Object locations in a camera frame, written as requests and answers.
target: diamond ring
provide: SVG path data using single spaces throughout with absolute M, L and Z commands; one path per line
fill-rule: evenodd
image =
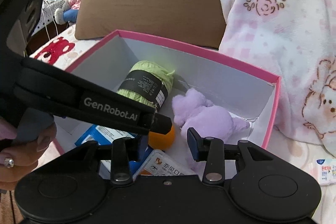
M 12 158 L 5 158 L 4 166 L 7 168 L 14 167 L 14 160 Z

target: hand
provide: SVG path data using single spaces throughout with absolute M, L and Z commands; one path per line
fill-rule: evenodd
M 53 123 L 41 132 L 36 141 L 0 151 L 0 189 L 14 190 L 17 182 L 37 167 L 39 158 L 55 137 L 56 125 Z M 0 140 L 15 138 L 16 128 L 0 117 Z M 4 166 L 6 158 L 14 160 L 14 167 Z

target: gray plush toy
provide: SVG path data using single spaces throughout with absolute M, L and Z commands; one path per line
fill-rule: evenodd
M 65 0 L 63 7 L 55 11 L 55 21 L 57 24 L 63 25 L 67 21 L 76 23 L 78 10 L 82 0 Z

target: pink and white blanket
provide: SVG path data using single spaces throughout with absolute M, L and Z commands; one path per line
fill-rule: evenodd
M 219 51 L 282 77 L 275 125 L 336 155 L 336 0 L 221 0 Z

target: white cable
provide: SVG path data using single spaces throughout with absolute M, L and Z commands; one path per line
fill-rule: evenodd
M 52 20 L 53 20 L 53 22 L 54 22 L 54 24 L 55 24 L 55 27 L 56 27 L 56 33 L 57 33 L 57 36 L 58 36 L 58 30 L 57 30 L 57 26 L 56 26 L 56 22 L 55 22 L 55 20 L 54 20 L 54 15 L 53 15 L 53 12 L 51 11 L 51 8 L 50 8 L 50 5 L 49 5 L 49 3 L 46 1 L 46 0 L 43 0 L 45 3 L 46 3 L 46 5 L 48 5 L 48 7 L 49 7 L 49 10 L 50 10 L 50 13 L 51 13 L 51 17 L 52 17 Z
M 45 30 L 47 31 L 47 36 L 48 36 L 49 41 L 50 41 L 50 36 L 49 36 L 49 33 L 48 33 L 47 23 L 46 23 L 46 21 L 45 21 L 45 16 L 44 16 L 43 9 L 41 9 L 41 12 L 42 12 L 42 15 L 43 15 L 43 18 L 44 18 L 44 26 L 45 26 Z

